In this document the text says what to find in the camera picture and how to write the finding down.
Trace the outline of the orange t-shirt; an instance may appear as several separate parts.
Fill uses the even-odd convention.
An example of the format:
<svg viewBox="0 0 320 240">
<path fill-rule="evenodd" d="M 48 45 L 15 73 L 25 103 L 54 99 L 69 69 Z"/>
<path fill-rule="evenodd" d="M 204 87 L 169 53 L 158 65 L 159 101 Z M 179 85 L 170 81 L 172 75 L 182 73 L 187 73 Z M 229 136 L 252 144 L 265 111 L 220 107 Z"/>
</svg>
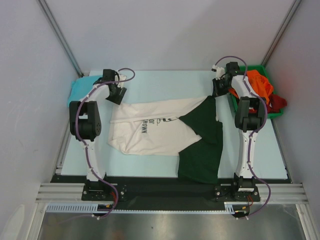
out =
<svg viewBox="0 0 320 240">
<path fill-rule="evenodd" d="M 257 70 L 247 71 L 248 81 L 255 91 L 261 98 L 265 98 L 266 103 L 269 104 L 269 96 L 273 93 L 274 87 L 269 82 L 268 78 L 261 75 Z"/>
</svg>

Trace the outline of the white and green t-shirt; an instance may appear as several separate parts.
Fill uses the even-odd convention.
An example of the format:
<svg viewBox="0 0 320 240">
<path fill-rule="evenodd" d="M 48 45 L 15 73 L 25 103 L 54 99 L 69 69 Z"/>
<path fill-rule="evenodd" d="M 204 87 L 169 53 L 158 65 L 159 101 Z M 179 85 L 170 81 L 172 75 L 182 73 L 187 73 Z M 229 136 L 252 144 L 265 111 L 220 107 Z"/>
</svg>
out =
<svg viewBox="0 0 320 240">
<path fill-rule="evenodd" d="M 177 156 L 179 179 L 216 184 L 223 124 L 212 96 L 114 108 L 108 144 L 126 155 Z"/>
</svg>

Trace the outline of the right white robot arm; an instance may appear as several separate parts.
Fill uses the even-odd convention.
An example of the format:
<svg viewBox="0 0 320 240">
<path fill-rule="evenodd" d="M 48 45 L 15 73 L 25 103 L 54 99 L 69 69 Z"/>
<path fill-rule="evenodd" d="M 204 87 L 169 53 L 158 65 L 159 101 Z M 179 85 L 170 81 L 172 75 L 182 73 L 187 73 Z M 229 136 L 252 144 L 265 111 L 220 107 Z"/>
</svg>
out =
<svg viewBox="0 0 320 240">
<path fill-rule="evenodd" d="M 229 62 L 226 67 L 215 64 L 211 69 L 216 73 L 212 80 L 213 97 L 226 95 L 230 89 L 234 89 L 238 95 L 234 124 L 239 132 L 239 156 L 233 186 L 230 188 L 231 196 L 237 201 L 242 201 L 255 191 L 255 145 L 258 132 L 266 124 L 268 116 L 266 101 L 251 86 L 247 69 L 245 67 L 245 70 L 241 71 L 237 62 Z"/>
</svg>

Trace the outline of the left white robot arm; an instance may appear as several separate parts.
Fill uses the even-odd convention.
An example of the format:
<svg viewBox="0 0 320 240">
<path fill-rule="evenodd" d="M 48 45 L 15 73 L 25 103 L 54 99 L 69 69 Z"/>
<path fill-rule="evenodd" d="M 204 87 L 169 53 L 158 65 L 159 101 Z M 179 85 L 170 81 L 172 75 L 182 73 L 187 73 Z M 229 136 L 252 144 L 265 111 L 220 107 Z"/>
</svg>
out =
<svg viewBox="0 0 320 240">
<path fill-rule="evenodd" d="M 100 158 L 99 136 L 102 121 L 99 101 L 107 100 L 120 105 L 127 89 L 127 77 L 119 71 L 104 69 L 102 76 L 95 80 L 92 88 L 79 100 L 69 103 L 70 133 L 79 141 L 86 158 L 87 175 L 90 182 L 104 182 L 106 170 Z"/>
</svg>

